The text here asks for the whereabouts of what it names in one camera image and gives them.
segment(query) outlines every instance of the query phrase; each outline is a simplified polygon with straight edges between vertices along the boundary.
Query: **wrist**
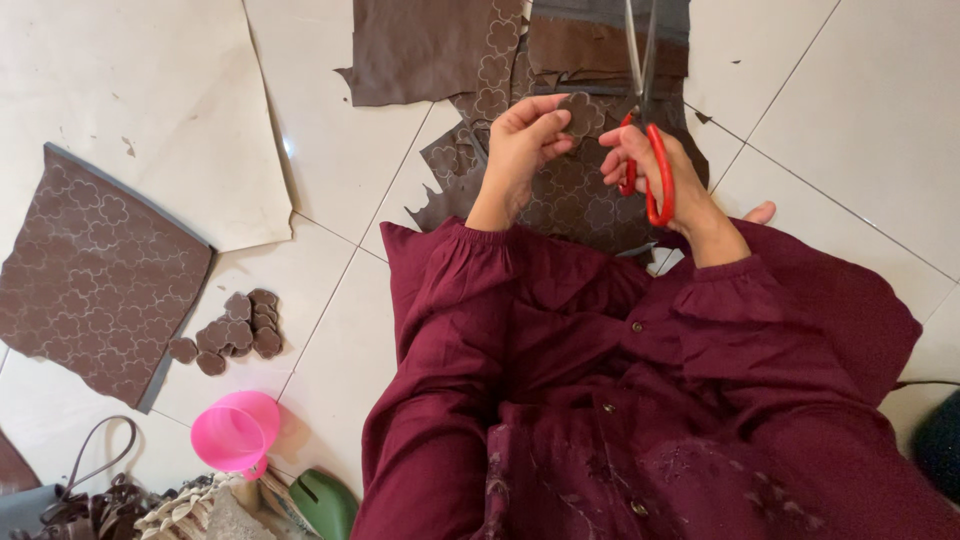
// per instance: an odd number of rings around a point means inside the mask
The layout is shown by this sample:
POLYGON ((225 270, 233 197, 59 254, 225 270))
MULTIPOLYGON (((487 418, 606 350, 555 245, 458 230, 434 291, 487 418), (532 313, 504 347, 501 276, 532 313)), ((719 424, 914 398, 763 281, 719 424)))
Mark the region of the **wrist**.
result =
POLYGON ((730 264, 751 255, 747 241, 730 218, 714 208, 680 230, 690 244, 697 268, 730 264))
POLYGON ((470 229, 491 233, 506 231, 514 225, 519 209, 511 203, 507 190, 486 183, 480 188, 477 200, 464 224, 470 229))

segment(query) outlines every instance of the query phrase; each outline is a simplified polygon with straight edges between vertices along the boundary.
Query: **white paper sheet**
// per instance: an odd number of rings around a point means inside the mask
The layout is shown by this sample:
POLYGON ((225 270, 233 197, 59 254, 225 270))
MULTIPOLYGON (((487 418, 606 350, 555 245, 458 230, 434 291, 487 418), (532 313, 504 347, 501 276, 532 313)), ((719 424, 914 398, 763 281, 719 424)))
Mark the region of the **white paper sheet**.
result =
POLYGON ((219 251, 291 237, 241 0, 0 0, 0 12, 0 258, 46 141, 219 251))

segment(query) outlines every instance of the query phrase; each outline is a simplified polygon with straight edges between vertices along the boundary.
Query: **dark cable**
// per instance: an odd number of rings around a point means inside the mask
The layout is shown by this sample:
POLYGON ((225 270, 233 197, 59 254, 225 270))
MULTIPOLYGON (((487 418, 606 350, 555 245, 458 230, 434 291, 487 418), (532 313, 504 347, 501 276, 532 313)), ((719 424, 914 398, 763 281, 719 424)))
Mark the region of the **dark cable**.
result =
POLYGON ((954 380, 902 380, 894 384, 894 390, 900 390, 904 386, 911 384, 951 384, 953 386, 960 386, 960 382, 954 380))

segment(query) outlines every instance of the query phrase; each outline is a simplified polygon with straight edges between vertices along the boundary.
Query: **red scissor handle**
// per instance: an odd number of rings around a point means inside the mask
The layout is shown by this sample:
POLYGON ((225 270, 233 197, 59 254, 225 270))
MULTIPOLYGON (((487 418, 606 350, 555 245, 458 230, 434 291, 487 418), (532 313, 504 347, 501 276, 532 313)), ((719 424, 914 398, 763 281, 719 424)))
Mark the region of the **red scissor handle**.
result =
MULTIPOLYGON (((620 127, 628 126, 633 122, 634 116, 627 113, 620 127)), ((666 156, 666 148, 663 146, 663 139, 660 137, 660 130, 655 124, 647 125, 647 139, 653 146, 654 156, 657 158, 657 166, 660 168, 660 183, 663 187, 663 211, 657 213, 657 198, 650 189, 650 177, 647 177, 647 218, 654 227, 666 227, 667 223, 673 219, 674 201, 676 198, 673 188, 673 169, 670 167, 670 160, 666 156)), ((629 197, 636 192, 636 161, 627 159, 627 178, 623 184, 620 184, 620 194, 629 197)))

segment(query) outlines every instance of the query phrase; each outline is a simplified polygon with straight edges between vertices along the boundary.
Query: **white tile floor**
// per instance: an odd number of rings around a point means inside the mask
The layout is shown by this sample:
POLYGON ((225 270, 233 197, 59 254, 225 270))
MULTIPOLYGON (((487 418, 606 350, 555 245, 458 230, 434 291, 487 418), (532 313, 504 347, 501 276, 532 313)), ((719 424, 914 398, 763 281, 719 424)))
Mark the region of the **white tile floor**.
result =
MULTIPOLYGON (((232 361, 218 379, 174 365, 154 412, 134 414, 142 438, 123 465, 152 489, 204 469, 188 426, 205 406, 259 389, 282 409, 277 470, 318 467, 362 491, 363 421, 395 370, 377 224, 413 225, 404 207, 425 203, 423 185, 439 189, 419 150, 459 117, 446 102, 344 101, 348 88, 331 69, 350 64, 349 5, 246 0, 294 180, 295 237, 223 256, 188 331, 231 292, 263 286, 282 299, 285 349, 270 362, 232 361)), ((693 0, 691 21, 688 123, 710 160, 716 201, 742 215, 774 200, 771 226, 876 270, 925 323, 903 378, 960 380, 960 184, 948 173, 960 140, 960 74, 951 68, 960 5, 693 0), (694 110, 713 120, 701 124, 694 110)), ((682 257, 655 255, 655 274, 682 257)), ((0 429, 44 481, 69 473, 87 425, 130 414, 50 362, 11 352, 0 367, 0 429)), ((914 386, 884 402, 901 445, 951 390, 914 386)), ((106 459, 123 433, 100 437, 84 468, 106 459)))

